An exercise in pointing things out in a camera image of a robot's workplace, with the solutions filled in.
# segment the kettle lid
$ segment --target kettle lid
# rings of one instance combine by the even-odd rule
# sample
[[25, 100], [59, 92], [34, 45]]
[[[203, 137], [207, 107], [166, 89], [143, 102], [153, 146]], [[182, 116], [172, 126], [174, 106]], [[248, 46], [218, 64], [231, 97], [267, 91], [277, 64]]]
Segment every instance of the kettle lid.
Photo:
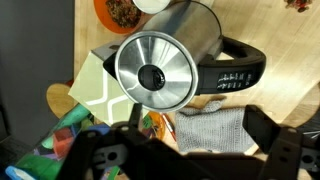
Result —
[[152, 111], [185, 106], [195, 94], [198, 72], [189, 52], [171, 36], [136, 33], [120, 46], [115, 71], [122, 90]]

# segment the wooden table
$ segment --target wooden table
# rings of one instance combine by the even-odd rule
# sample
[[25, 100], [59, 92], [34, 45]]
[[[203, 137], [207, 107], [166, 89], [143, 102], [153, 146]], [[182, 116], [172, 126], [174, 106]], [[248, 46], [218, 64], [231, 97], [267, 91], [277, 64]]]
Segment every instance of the wooden table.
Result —
[[[304, 13], [286, 9], [285, 5], [279, 0], [214, 1], [211, 9], [220, 20], [223, 34], [263, 51], [267, 66], [254, 87], [195, 97], [189, 105], [201, 108], [210, 99], [227, 97], [224, 107], [256, 104], [277, 123], [294, 110], [320, 80], [320, 5], [315, 1]], [[99, 22], [93, 0], [76, 1], [74, 75], [91, 49], [122, 37]]]

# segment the metal surface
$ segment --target metal surface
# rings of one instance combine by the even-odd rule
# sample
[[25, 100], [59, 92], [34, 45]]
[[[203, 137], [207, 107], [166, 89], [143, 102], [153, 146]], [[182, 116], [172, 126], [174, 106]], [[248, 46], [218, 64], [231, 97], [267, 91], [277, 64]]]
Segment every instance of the metal surface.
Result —
[[[144, 108], [168, 112], [185, 106], [193, 97], [198, 75], [196, 64], [182, 44], [167, 34], [139, 32], [129, 37], [119, 48], [115, 69], [124, 92]], [[150, 91], [139, 82], [138, 72], [152, 64], [162, 70], [163, 88]]]
[[[197, 64], [209, 51], [221, 50], [217, 17], [203, 4], [179, 2], [155, 15], [141, 30], [126, 39], [116, 55], [122, 90], [148, 110], [170, 112], [184, 107], [198, 86]], [[164, 85], [154, 90], [141, 83], [139, 71], [144, 65], [159, 68]]]

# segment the cloth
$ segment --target cloth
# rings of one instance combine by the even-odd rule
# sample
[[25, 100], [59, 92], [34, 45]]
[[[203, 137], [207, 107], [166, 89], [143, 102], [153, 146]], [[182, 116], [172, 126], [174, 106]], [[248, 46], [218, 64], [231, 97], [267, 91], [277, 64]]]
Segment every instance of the cloth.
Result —
[[204, 109], [183, 108], [176, 113], [176, 137], [181, 152], [245, 152], [254, 144], [242, 127], [244, 108], [220, 109], [223, 101], [211, 101]]

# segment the stainless steel kettle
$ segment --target stainless steel kettle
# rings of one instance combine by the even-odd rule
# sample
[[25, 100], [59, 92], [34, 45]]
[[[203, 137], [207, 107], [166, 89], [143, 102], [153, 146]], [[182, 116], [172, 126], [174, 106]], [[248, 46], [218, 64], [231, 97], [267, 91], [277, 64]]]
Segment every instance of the stainless steel kettle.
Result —
[[[132, 101], [158, 112], [178, 110], [194, 95], [249, 88], [266, 64], [261, 51], [222, 36], [216, 15], [192, 1], [156, 14], [120, 44], [110, 47], [105, 70]], [[216, 60], [221, 52], [234, 59]]]

